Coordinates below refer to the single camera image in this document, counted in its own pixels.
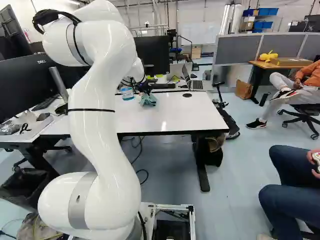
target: yellow stuffed toy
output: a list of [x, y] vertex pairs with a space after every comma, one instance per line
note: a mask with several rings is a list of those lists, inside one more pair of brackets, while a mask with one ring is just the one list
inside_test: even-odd
[[269, 53], [262, 53], [259, 57], [259, 61], [263, 62], [270, 62], [270, 59], [276, 59], [278, 57], [278, 53], [272, 53], [273, 50], [271, 50]]

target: jeans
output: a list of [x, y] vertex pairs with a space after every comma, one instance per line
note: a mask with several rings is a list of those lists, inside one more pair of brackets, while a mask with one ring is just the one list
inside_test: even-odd
[[302, 240], [297, 219], [320, 229], [320, 179], [311, 170], [307, 149], [275, 145], [269, 150], [281, 185], [259, 192], [260, 204], [279, 240]]

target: gray partition panel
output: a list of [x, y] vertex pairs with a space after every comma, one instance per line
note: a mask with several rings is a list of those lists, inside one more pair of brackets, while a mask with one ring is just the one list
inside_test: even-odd
[[305, 35], [264, 35], [260, 54], [273, 53], [279, 54], [279, 57], [296, 57], [304, 41]]
[[308, 35], [300, 58], [314, 60], [316, 55], [320, 55], [320, 35]]
[[220, 37], [215, 64], [238, 64], [255, 60], [261, 35]]

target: blue bin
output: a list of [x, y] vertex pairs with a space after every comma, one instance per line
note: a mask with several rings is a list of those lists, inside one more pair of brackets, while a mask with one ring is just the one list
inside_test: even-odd
[[270, 29], [272, 27], [273, 21], [265, 21], [263, 22], [263, 29]]
[[253, 30], [252, 30], [252, 33], [253, 33], [253, 34], [262, 33], [262, 29], [253, 29]]
[[249, 17], [249, 16], [252, 16], [253, 14], [254, 14], [253, 9], [247, 9], [243, 11], [242, 17]]
[[277, 15], [279, 8], [269, 8], [269, 15]]
[[259, 16], [268, 16], [269, 8], [259, 8]]
[[254, 29], [263, 29], [264, 28], [264, 22], [263, 21], [255, 21], [253, 28]]

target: white pants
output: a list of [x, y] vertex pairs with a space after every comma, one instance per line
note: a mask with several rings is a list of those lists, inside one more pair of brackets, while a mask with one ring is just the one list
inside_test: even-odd
[[[287, 78], [286, 76], [273, 72], [270, 75], [270, 83], [276, 87], [276, 89], [281, 90], [284, 87], [293, 88], [294, 82]], [[316, 86], [306, 86], [301, 85], [303, 88], [297, 90], [298, 94], [290, 97], [290, 98], [279, 98], [272, 100], [266, 110], [264, 111], [261, 118], [263, 120], [268, 120], [272, 113], [277, 111], [282, 104], [320, 104], [320, 90]]]

